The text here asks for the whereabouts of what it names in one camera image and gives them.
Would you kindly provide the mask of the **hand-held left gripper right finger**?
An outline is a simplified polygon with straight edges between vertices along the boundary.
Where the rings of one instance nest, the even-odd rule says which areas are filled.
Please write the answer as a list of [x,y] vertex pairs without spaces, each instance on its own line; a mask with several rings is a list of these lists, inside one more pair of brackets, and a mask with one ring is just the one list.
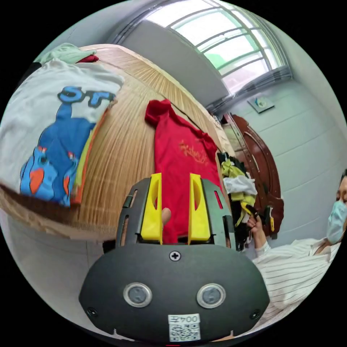
[[189,176],[188,245],[205,243],[211,237],[209,219],[200,175]]

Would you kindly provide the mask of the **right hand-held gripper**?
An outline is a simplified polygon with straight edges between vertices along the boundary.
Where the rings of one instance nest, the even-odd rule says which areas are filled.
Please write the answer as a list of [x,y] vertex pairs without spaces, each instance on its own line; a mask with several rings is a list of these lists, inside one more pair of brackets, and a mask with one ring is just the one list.
[[263,210],[252,207],[252,215],[258,214],[261,217],[263,231],[272,240],[278,238],[278,221],[274,208],[271,205],[265,206]]

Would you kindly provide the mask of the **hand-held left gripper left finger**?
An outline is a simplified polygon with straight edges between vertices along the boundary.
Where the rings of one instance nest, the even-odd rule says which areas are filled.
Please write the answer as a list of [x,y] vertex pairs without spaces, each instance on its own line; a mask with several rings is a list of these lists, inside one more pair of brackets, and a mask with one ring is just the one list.
[[145,242],[163,243],[162,221],[162,173],[151,175],[143,221],[141,238]]

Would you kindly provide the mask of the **person's right hand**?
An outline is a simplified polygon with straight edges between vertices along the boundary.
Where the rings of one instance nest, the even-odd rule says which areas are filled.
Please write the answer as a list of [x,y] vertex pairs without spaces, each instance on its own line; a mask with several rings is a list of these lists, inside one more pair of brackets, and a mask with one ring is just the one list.
[[251,234],[253,236],[262,234],[263,231],[263,225],[261,217],[256,215],[251,215],[247,221],[247,226],[250,228]]

